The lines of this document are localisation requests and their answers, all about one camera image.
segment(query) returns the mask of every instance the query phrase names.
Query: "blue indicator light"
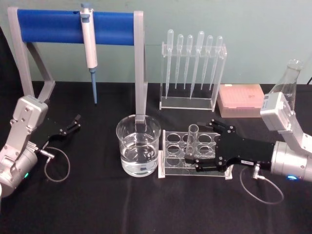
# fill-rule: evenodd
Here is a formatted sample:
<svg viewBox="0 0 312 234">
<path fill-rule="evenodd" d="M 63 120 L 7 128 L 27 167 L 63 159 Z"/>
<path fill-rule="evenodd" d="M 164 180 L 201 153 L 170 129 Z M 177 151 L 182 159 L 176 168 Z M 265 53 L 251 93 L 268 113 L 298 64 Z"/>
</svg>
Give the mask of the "blue indicator light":
<svg viewBox="0 0 312 234">
<path fill-rule="evenodd" d="M 290 179 L 290 180 L 297 180 L 298 178 L 293 176 L 293 175 L 289 175 L 287 176 L 287 179 Z"/>
</svg>

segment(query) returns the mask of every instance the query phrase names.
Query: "blue bar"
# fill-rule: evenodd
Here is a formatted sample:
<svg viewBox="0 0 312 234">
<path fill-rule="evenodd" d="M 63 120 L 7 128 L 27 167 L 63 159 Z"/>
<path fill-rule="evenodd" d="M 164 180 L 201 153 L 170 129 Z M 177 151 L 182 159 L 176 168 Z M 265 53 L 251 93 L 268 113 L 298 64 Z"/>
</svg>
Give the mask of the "blue bar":
<svg viewBox="0 0 312 234">
<path fill-rule="evenodd" d="M 24 42 L 83 43 L 79 11 L 18 10 Z M 134 45 L 133 13 L 94 12 L 96 44 Z"/>
</svg>

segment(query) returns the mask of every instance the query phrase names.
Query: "pipette rack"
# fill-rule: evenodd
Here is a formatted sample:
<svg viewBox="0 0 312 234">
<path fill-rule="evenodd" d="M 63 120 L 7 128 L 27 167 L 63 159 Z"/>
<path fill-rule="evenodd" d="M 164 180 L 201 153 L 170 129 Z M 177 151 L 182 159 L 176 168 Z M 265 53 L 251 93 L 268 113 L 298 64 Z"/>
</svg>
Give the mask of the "pipette rack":
<svg viewBox="0 0 312 234">
<path fill-rule="evenodd" d="M 197 172 L 194 164 L 185 162 L 187 132 L 169 132 L 162 130 L 162 151 L 158 154 L 158 178 L 166 176 L 213 176 L 232 179 L 233 165 L 225 172 Z M 198 133 L 196 139 L 197 158 L 215 158 L 215 145 L 218 133 Z"/>
<path fill-rule="evenodd" d="M 167 76 L 167 62 L 168 62 L 168 50 L 167 44 L 162 43 L 161 49 L 161 85 L 160 85 L 160 102 L 159 109 L 171 108 L 171 109 L 197 109 L 197 110 L 215 110 L 215 105 L 217 101 L 217 96 L 220 88 L 221 78 L 225 66 L 225 61 L 227 58 L 227 50 L 225 44 L 221 45 L 220 52 L 216 52 L 217 46 L 215 46 L 214 39 L 213 45 L 209 52 L 206 51 L 206 45 L 201 47 L 199 64 L 195 79 L 195 89 L 190 98 L 191 93 L 191 82 L 194 72 L 194 64 L 196 58 L 196 44 L 195 40 L 191 49 L 191 56 L 189 61 L 189 67 L 187 72 L 186 86 L 184 88 L 184 71 L 185 63 L 187 57 L 187 46 L 186 38 L 184 37 L 184 43 L 182 45 L 181 56 L 180 56 L 180 66 L 178 74 L 178 82 L 175 87 L 176 82 L 176 58 L 178 54 L 176 38 L 174 39 L 174 45 L 172 48 L 171 55 L 171 68 L 170 68 L 170 82 L 168 95 L 166 97 L 166 76 Z M 204 44 L 206 44 L 207 36 L 204 38 Z M 213 62 L 216 58 L 216 69 L 215 73 L 212 74 Z M 206 70 L 205 81 L 203 87 L 201 88 L 201 78 L 202 71 L 204 67 L 205 58 L 208 58 L 208 66 Z"/>
</svg>

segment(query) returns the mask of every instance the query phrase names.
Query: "plastic dropper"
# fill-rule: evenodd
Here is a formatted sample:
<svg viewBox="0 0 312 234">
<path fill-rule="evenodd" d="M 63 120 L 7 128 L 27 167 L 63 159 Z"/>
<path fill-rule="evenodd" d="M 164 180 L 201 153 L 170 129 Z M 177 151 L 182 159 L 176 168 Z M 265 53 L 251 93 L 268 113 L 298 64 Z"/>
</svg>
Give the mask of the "plastic dropper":
<svg viewBox="0 0 312 234">
<path fill-rule="evenodd" d="M 185 61 L 185 68 L 184 68 L 184 89 L 185 89 L 187 71 L 189 70 L 192 46 L 193 46 L 193 36 L 188 35 L 187 41 L 186 41 L 186 61 Z"/>
<path fill-rule="evenodd" d="M 207 71 L 208 59 L 210 57 L 210 51 L 211 51 L 211 47 L 213 45 L 213 40 L 214 40 L 213 36 L 211 36 L 211 35 L 207 36 L 207 42 L 206 42 L 207 57 L 204 60 L 204 67 L 203 67 L 203 72 L 202 72 L 202 76 L 201 76 L 201 87 L 200 87 L 200 89 L 203 89 L 203 84 L 204 84 L 206 71 Z"/>
<path fill-rule="evenodd" d="M 168 61 L 167 61 L 167 76 L 166 76 L 166 99 L 169 90 L 171 55 L 173 47 L 174 47 L 174 31 L 172 29 L 169 29 L 167 34 Z"/>
<path fill-rule="evenodd" d="M 176 66 L 175 66 L 175 88 L 177 84 L 177 78 L 179 76 L 179 68 L 180 68 L 180 58 L 181 58 L 181 52 L 182 52 L 182 46 L 183 46 L 183 35 L 179 34 L 177 36 L 177 43 L 176 43 Z"/>
<path fill-rule="evenodd" d="M 196 81 L 196 75 L 197 75 L 197 69 L 198 69 L 198 61 L 200 57 L 200 51 L 203 46 L 205 33 L 203 31 L 200 31 L 197 36 L 197 42 L 196 42 L 196 58 L 195 58 L 195 65 L 194 65 L 194 71 L 193 71 L 193 79 L 191 84 L 191 93 L 190 93 L 190 99 L 192 97 L 195 81 Z"/>
<path fill-rule="evenodd" d="M 216 69 L 216 63 L 218 61 L 219 53 L 221 51 L 221 46 L 222 46 L 223 38 L 222 36 L 219 36 L 216 40 L 215 44 L 215 58 L 214 58 L 214 64 L 213 64 L 213 69 L 211 71 L 211 78 L 210 78 L 210 87 L 209 90 L 211 90 L 211 85 L 213 83 L 214 77 L 215 77 L 215 69 Z"/>
</svg>

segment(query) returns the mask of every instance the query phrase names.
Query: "pipette stand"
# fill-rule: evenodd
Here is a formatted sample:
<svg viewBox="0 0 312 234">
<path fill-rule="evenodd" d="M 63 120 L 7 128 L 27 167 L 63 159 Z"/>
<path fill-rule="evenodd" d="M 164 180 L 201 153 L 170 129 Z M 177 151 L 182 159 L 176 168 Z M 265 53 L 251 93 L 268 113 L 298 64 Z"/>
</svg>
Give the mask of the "pipette stand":
<svg viewBox="0 0 312 234">
<path fill-rule="evenodd" d="M 232 179 L 230 166 L 225 172 L 197 172 L 194 164 L 185 162 L 187 132 L 162 131 L 162 148 L 158 154 L 158 178 L 166 176 L 214 176 Z M 200 159 L 215 158 L 215 145 L 218 133 L 198 133 L 195 157 Z"/>
<path fill-rule="evenodd" d="M 184 40 L 184 44 L 182 46 L 181 51 L 181 59 L 180 59 L 180 66 L 179 66 L 179 74 L 178 74 L 178 84 L 175 88 L 175 74 L 176 74 L 176 57 L 177 57 L 177 46 L 174 45 L 172 49 L 172 58 L 171 58 L 171 69 L 170 69 L 170 85 L 168 95 L 166 97 L 165 93 L 165 84 L 166 84 L 166 71 L 167 71 L 167 44 L 164 42 L 162 43 L 162 50 L 161 50 L 161 85 L 160 85 L 160 103 L 159 109 L 163 108 L 172 108 L 172 109 L 197 109 L 197 110 L 215 110 L 215 105 L 217 101 L 217 96 L 220 88 L 220 83 L 222 79 L 223 69 L 225 66 L 225 61 L 227 58 L 227 51 L 225 44 L 222 44 L 221 50 L 219 53 L 215 51 L 216 46 L 212 46 L 209 53 L 206 52 L 206 46 L 202 46 L 200 52 L 200 58 L 198 63 L 198 69 L 196 74 L 196 82 L 195 82 L 195 89 L 193 92 L 192 97 L 190 98 L 191 92 L 191 81 L 192 75 L 194 71 L 194 63 L 196 57 L 196 47 L 193 44 L 191 50 L 191 57 L 188 67 L 187 73 L 187 82 L 186 88 L 184 89 L 184 65 L 187 56 L 186 50 L 186 42 Z M 210 90 L 209 83 L 211 80 L 211 71 L 213 66 L 213 61 L 217 57 L 216 69 L 213 75 L 213 82 L 212 88 Z M 203 88 L 201 89 L 201 77 L 202 77 L 202 70 L 205 58 L 209 57 L 208 60 L 208 67 L 206 70 L 205 82 Z"/>
<path fill-rule="evenodd" d="M 53 91 L 55 81 L 42 60 L 36 42 L 83 44 L 79 11 L 24 10 L 9 7 L 8 17 L 24 95 L 35 96 L 27 57 L 29 50 L 44 80 L 38 99 L 46 100 Z M 136 114 L 144 115 L 147 80 L 143 12 L 94 12 L 94 25 L 96 44 L 134 46 Z"/>
</svg>

